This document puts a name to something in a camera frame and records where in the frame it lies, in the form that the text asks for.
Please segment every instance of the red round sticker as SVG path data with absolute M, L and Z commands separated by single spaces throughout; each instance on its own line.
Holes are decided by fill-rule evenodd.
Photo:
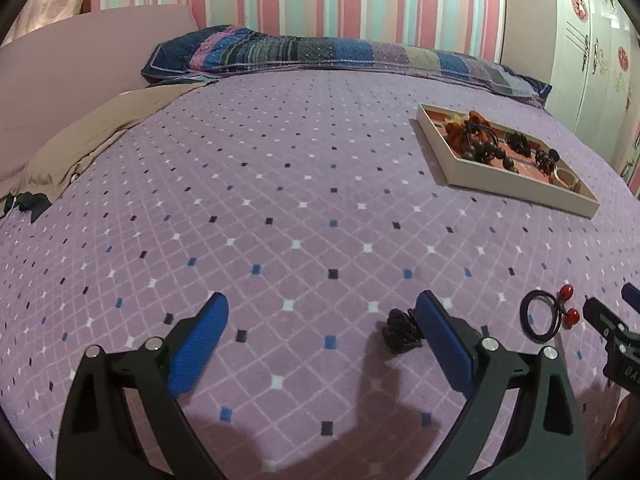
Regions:
M 589 11 L 584 0 L 571 0 L 571 4 L 574 8 L 575 15 L 578 16 L 578 19 L 581 22 L 586 22 L 589 17 Z
M 624 72 L 629 70 L 629 56 L 626 54 L 626 50 L 622 47 L 618 49 L 618 62 L 620 63 L 620 68 Z

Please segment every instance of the metal bolt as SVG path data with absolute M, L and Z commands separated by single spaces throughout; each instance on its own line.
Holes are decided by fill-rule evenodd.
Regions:
M 91 345 L 84 351 L 84 355 L 91 358 L 98 357 L 99 353 L 100 347 L 98 345 Z
M 555 359 L 556 357 L 558 357 L 558 350 L 556 350 L 552 346 L 545 346 L 545 349 L 542 351 L 542 353 L 548 359 Z
M 147 350 L 155 351 L 162 348 L 162 338 L 150 337 L 145 341 L 145 348 Z
M 498 343 L 493 337 L 485 337 L 482 339 L 482 348 L 488 350 L 489 352 L 495 352 L 498 348 L 500 348 L 500 343 Z

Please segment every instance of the black hair tie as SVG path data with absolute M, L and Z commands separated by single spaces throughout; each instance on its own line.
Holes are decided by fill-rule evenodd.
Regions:
M 544 334 L 536 334 L 531 323 L 529 323 L 529 305 L 535 298 L 548 298 L 552 301 L 551 312 L 553 319 L 551 320 L 551 327 L 548 332 Z M 564 314 L 562 304 L 556 300 L 556 297 L 553 294 L 546 290 L 532 290 L 528 292 L 520 302 L 520 323 L 522 325 L 522 329 L 524 330 L 524 333 L 536 343 L 544 344 L 558 333 L 560 325 L 562 324 L 562 314 Z

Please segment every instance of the mattress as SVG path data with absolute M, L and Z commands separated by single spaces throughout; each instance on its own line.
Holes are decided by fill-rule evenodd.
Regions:
M 446 186 L 412 117 L 477 109 L 556 147 L 600 201 L 593 220 Z M 575 287 L 633 329 L 639 205 L 615 172 L 543 110 L 477 89 L 381 73 L 241 75 L 194 90 L 129 130 L 29 224 L 0 239 L 0 404 L 53 473 L 65 396 L 86 346 L 136 348 L 212 291 L 230 320 L 181 406 L 233 478 L 408 479 L 464 399 L 425 346 L 392 356 L 380 325 L 430 288 L 512 350 L 524 294 Z M 534 326 L 549 314 L 532 308 Z M 593 462 L 619 390 L 584 323 L 554 344 Z M 495 457 L 505 398 L 478 468 Z M 135 398 L 154 464 L 162 456 Z

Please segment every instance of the wardrobe door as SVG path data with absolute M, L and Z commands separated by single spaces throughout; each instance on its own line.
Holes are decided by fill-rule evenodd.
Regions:
M 589 1 L 591 55 L 574 132 L 610 162 L 629 87 L 630 23 L 617 0 Z
M 589 0 L 557 0 L 558 30 L 546 110 L 571 131 L 580 110 L 590 58 Z

